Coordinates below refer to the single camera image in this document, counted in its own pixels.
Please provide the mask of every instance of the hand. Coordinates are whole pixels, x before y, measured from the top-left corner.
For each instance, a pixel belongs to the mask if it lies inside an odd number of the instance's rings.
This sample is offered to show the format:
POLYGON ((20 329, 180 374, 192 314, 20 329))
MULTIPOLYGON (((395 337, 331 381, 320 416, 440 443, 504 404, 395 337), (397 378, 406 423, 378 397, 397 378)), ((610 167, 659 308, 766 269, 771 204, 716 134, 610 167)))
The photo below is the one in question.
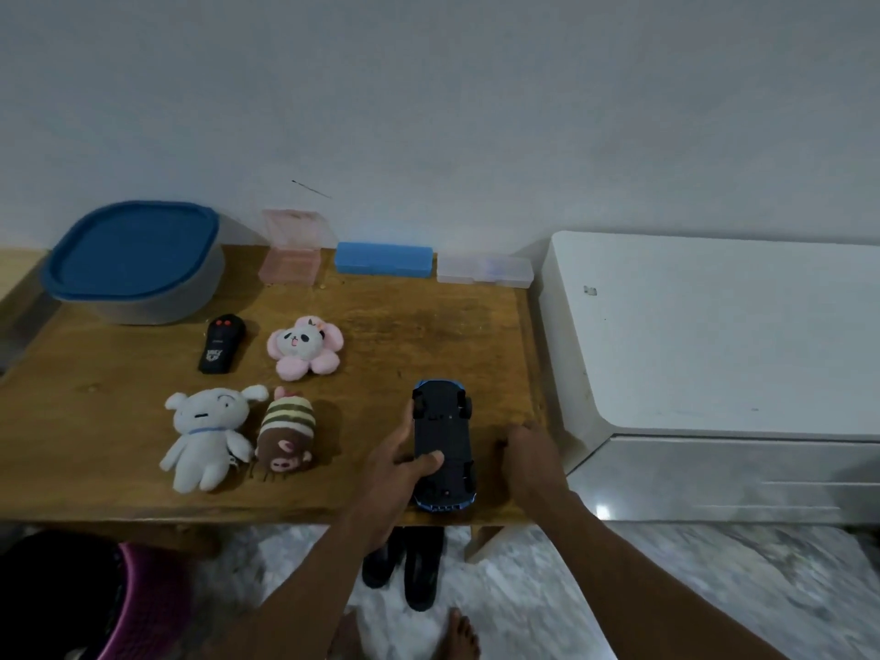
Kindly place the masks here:
POLYGON ((513 501, 533 521, 546 508, 565 497, 568 482, 556 443, 535 421, 511 424, 504 441, 501 471, 513 501))
POLYGON ((422 454, 409 463, 396 463, 401 445, 413 429, 413 402, 403 411, 401 424, 367 457, 360 486, 346 512, 363 526, 367 553, 380 548, 401 518, 413 496, 413 488, 422 477, 434 474, 443 466, 441 451, 422 454))

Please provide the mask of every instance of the plush toy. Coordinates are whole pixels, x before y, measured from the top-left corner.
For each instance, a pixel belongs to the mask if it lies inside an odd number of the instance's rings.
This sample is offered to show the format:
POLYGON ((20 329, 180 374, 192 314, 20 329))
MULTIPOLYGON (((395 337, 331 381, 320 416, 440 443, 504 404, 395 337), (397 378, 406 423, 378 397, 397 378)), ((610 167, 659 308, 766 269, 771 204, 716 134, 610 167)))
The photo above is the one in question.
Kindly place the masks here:
POLYGON ((282 380, 298 380, 309 369, 329 375, 339 366, 342 332, 314 315, 301 317, 290 329, 272 333, 266 349, 278 361, 275 371, 282 380))
POLYGON ((248 400, 266 400, 269 396, 263 385, 242 391, 218 388, 192 396, 171 395, 165 409, 174 410, 174 428, 181 436, 159 467, 166 472, 175 468, 174 490, 189 493, 198 487, 210 491, 224 480, 236 459, 250 461, 253 447, 236 429, 248 418, 248 400))
POLYGON ((292 473, 311 467, 315 413, 299 392, 275 389, 266 417, 259 427, 257 463, 267 473, 292 473))

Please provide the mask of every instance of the brown monkey plush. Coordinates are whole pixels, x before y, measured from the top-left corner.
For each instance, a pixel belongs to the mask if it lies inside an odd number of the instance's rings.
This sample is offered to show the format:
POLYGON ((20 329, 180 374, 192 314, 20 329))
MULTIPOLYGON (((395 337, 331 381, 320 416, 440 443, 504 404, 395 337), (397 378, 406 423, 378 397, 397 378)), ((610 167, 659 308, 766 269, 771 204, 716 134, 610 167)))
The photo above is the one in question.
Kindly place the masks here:
POLYGON ((257 463, 268 473, 294 473, 312 465, 315 413, 312 403, 298 392, 275 389, 266 417, 259 427, 257 463))

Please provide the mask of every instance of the marble floor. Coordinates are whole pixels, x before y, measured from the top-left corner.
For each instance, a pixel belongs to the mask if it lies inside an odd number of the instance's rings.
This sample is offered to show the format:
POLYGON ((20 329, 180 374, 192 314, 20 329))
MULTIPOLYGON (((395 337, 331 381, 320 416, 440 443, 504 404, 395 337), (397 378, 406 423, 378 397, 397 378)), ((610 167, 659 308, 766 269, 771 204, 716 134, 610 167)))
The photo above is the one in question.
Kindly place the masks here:
MULTIPOLYGON (((614 530, 792 660, 880 659, 880 552, 830 527, 626 524, 614 530)), ((302 561, 322 526, 242 528, 195 568, 196 614, 169 660, 258 606, 302 561)), ((483 657, 606 660, 608 647, 574 579, 537 528, 478 565, 461 560, 466 528, 447 530, 434 608, 403 598, 402 570, 381 590, 360 581, 349 603, 373 660, 429 658, 446 610, 474 622, 483 657)), ((639 621, 632 621, 638 627, 639 621)))

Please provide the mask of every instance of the toy car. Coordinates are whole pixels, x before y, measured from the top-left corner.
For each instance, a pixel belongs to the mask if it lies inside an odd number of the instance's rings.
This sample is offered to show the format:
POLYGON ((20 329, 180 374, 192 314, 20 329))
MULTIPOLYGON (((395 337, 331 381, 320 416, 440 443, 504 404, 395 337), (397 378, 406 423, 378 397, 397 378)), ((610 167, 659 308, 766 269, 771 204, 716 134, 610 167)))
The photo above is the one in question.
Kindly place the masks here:
POLYGON ((422 477, 412 498, 429 512, 464 510, 476 497, 471 456, 471 399, 452 380, 422 380, 412 390, 415 456, 440 450, 444 464, 422 477))

